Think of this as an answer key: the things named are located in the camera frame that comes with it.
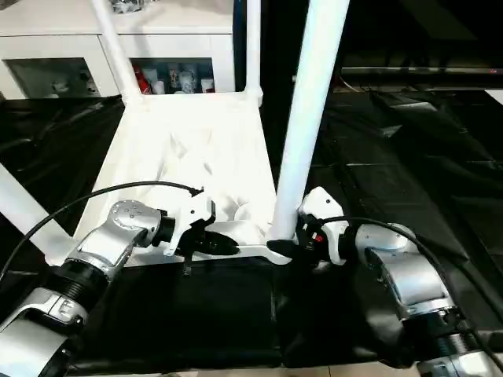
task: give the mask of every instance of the glass cabinet door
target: glass cabinet door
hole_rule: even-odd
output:
[[[99,97],[81,57],[4,60],[26,98]]]
[[[214,93],[211,59],[133,58],[134,74],[143,94]]]
[[[97,35],[0,37],[6,99],[113,96],[119,89]]]

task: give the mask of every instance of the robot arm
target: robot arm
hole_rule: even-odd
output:
[[[138,201],[116,203],[105,223],[90,232],[63,265],[0,324],[0,375],[64,375],[89,312],[133,248],[165,241],[170,242],[168,253],[173,254],[179,243],[188,244],[182,237],[186,231],[204,233],[214,220],[215,205],[203,193],[194,196],[175,218]],[[204,237],[193,236],[201,246]]]
[[[308,218],[307,224],[309,217],[322,219],[342,215],[340,206],[333,203],[336,201],[323,188],[316,188],[304,199],[300,215]],[[392,225],[414,236],[405,226]],[[349,257],[347,251],[341,254],[340,245],[352,248],[356,252],[352,254],[358,255],[360,263],[371,269],[392,295],[398,317],[419,361],[416,366],[421,375],[501,375],[479,348],[440,275],[417,250],[415,243],[378,225],[349,226],[342,221],[339,226],[324,226],[320,230],[328,241],[332,262],[341,265],[345,262],[343,256]],[[299,238],[316,240],[319,237],[316,232],[316,228],[312,228],[310,234]]]

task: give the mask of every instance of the black fabric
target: black fabric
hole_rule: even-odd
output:
[[[254,258],[122,271],[83,335],[73,373],[276,367],[273,266]]]

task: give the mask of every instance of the black plastic sheet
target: black plastic sheet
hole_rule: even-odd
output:
[[[345,214],[407,225],[438,255],[469,257],[468,268],[503,313],[503,265],[494,257],[503,247],[497,145],[502,115],[503,107],[484,92],[334,94],[325,106],[308,186],[324,186]],[[276,132],[266,131],[271,138]],[[468,315],[492,347],[502,350],[503,324],[444,262]],[[278,323],[286,365],[375,358],[410,364],[393,304],[365,271],[345,266],[304,281],[308,289],[289,284],[281,292]],[[281,312],[296,313],[295,324],[281,320]]]
[[[123,109],[119,97],[5,101],[0,104],[0,163],[52,212],[91,191]],[[84,207],[57,217],[69,234]],[[0,233],[2,264],[21,234],[1,214]],[[44,266],[42,254],[27,243],[13,269],[36,272]]]

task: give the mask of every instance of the white pole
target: white pole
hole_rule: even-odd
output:
[[[112,60],[116,74],[119,76],[120,91],[123,102],[141,100],[140,88],[134,76],[133,66],[119,42],[119,36],[113,27],[110,4],[108,0],[91,0],[94,13],[100,24],[101,33],[105,39],[108,57]]]
[[[311,0],[269,238],[289,240],[297,223],[321,115],[350,0]]]
[[[246,87],[247,96],[256,98],[262,106],[260,87],[260,10],[261,0],[248,0],[246,4]]]
[[[0,164],[0,212],[23,234],[47,216],[46,210],[29,194],[9,171]],[[60,265],[76,245],[64,230],[52,220],[30,241],[46,256],[50,265]]]

